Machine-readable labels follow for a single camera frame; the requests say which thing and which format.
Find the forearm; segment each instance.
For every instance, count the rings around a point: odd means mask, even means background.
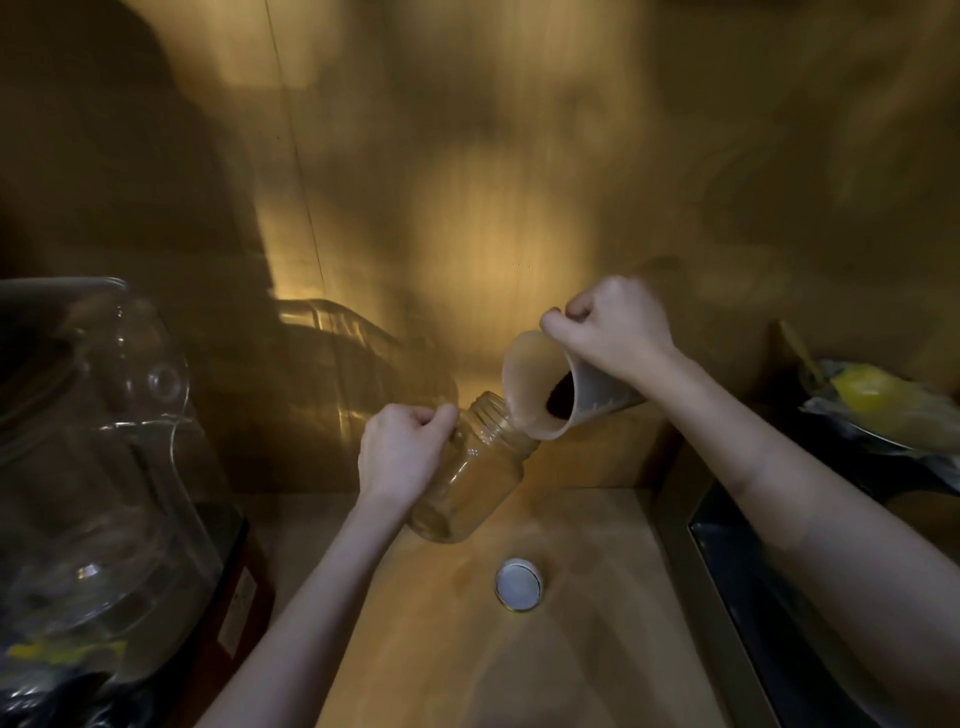
[[[363,497],[324,559],[198,728],[312,728],[333,683],[376,566],[402,523]]]
[[[642,372],[637,388],[865,666],[926,722],[960,707],[960,570],[692,361],[671,354]]]

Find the jar neck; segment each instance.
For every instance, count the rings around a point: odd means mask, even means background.
[[[464,413],[480,439],[488,445],[500,445],[520,462],[540,445],[514,424],[507,403],[493,392],[484,392]]]

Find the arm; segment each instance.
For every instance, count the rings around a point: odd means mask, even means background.
[[[663,409],[778,563],[911,715],[960,715],[960,569],[673,345],[638,280],[605,279],[543,330]]]
[[[197,728],[312,728],[373,572],[437,469],[457,408],[390,404],[367,424],[360,497],[323,560]]]

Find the person's left hand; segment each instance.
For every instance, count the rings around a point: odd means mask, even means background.
[[[367,423],[360,442],[360,498],[405,515],[440,464],[444,443],[460,412],[452,404],[388,404]]]

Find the coffee grounds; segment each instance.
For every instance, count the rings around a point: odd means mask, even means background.
[[[546,399],[546,411],[559,420],[569,420],[573,414],[573,372],[557,382]]]

